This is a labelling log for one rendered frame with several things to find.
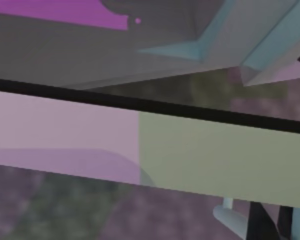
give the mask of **black edge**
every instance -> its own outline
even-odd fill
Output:
[[[0,92],[300,134],[300,121],[0,79]]]

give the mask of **green panel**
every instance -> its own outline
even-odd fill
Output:
[[[140,113],[140,165],[159,188],[300,207],[300,134]]]

